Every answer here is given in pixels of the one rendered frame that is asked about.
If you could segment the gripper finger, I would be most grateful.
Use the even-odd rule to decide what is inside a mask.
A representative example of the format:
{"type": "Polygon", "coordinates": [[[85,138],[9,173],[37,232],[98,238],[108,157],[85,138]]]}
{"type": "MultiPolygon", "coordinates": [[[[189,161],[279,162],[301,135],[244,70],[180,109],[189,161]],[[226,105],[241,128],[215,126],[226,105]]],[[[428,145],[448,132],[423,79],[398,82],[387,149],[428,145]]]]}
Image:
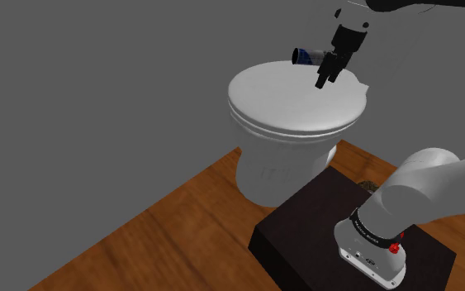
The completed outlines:
{"type": "Polygon", "coordinates": [[[315,87],[322,89],[325,82],[331,75],[335,67],[336,55],[334,52],[326,52],[324,59],[321,61],[318,73],[318,79],[316,81],[315,87]]]}
{"type": "Polygon", "coordinates": [[[345,69],[350,61],[350,56],[331,56],[330,57],[330,72],[328,80],[334,83],[339,74],[345,69]]]}

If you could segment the blue and silver can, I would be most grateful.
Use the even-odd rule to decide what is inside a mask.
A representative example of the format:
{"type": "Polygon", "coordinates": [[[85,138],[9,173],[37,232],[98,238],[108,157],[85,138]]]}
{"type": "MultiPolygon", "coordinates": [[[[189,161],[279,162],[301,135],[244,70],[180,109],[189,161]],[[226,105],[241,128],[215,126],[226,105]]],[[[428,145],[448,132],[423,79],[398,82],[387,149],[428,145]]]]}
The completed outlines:
{"type": "Polygon", "coordinates": [[[327,54],[327,50],[308,50],[295,48],[292,52],[292,63],[320,66],[327,54]]]}

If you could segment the white toilet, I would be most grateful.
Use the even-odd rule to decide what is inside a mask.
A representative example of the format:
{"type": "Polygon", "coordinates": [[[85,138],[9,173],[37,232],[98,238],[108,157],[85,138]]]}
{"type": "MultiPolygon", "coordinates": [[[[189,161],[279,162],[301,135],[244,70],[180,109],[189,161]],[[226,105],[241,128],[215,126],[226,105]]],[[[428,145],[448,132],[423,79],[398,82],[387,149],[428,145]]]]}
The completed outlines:
{"type": "Polygon", "coordinates": [[[235,181],[253,203],[277,207],[321,173],[367,105],[368,86],[354,73],[345,69],[316,88],[316,71],[274,61],[230,81],[231,127],[241,150],[235,181]]]}

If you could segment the small dark brown lump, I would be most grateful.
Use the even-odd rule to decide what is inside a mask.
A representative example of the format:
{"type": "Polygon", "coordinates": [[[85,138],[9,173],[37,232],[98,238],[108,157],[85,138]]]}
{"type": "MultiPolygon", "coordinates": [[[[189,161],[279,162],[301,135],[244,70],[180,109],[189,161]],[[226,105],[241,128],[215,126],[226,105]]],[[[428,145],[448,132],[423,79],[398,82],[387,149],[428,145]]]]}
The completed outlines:
{"type": "Polygon", "coordinates": [[[358,183],[358,186],[369,193],[374,193],[378,190],[379,186],[371,180],[364,180],[358,183]]]}

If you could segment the dark robot stand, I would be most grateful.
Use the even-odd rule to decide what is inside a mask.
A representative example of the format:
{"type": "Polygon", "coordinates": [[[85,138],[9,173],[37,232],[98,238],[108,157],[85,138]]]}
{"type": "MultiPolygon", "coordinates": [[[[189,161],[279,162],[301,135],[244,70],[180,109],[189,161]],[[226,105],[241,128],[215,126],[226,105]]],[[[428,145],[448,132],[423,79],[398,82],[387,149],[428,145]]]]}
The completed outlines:
{"type": "Polygon", "coordinates": [[[328,167],[255,226],[249,250],[281,291],[445,291],[456,254],[417,226],[404,232],[406,273],[393,290],[342,259],[334,227],[369,196],[328,167]]]}

